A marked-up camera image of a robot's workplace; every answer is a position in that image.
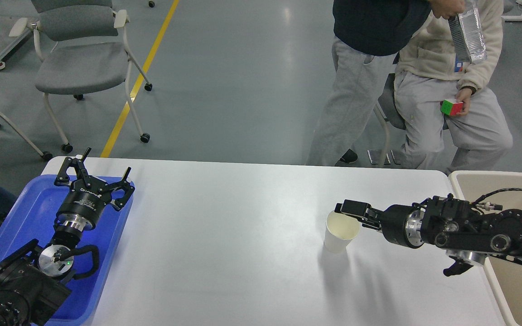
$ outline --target black shoe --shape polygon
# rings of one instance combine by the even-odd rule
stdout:
[[[358,154],[352,150],[346,151],[346,154],[344,154],[339,161],[346,164],[354,163],[358,160]]]

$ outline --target white paper cup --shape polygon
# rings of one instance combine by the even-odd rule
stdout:
[[[327,250],[338,253],[358,235],[360,222],[354,217],[331,212],[325,221],[324,246]]]

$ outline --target beige bin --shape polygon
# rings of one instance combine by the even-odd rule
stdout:
[[[468,201],[500,188],[522,188],[522,173],[456,171],[449,179],[456,198]],[[522,192],[501,192],[485,201],[522,209]],[[522,326],[522,266],[489,258],[484,270],[506,324]]]

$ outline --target hand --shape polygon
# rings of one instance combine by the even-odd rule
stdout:
[[[456,114],[456,117],[463,117],[467,115],[470,111],[470,96],[473,94],[468,88],[463,88],[456,94],[456,101],[464,103],[462,105],[462,110]]]
[[[464,12],[464,0],[428,0],[436,18],[449,19]]]

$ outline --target beige container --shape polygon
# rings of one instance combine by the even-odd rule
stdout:
[[[456,198],[468,201],[500,188],[522,188],[522,173],[456,171],[449,179]],[[522,209],[522,192],[501,192],[485,201]],[[489,258],[484,270],[506,324],[522,326],[522,266]]]
[[[331,212],[325,221],[324,246],[333,253],[339,253],[358,235],[360,222],[354,217]]]

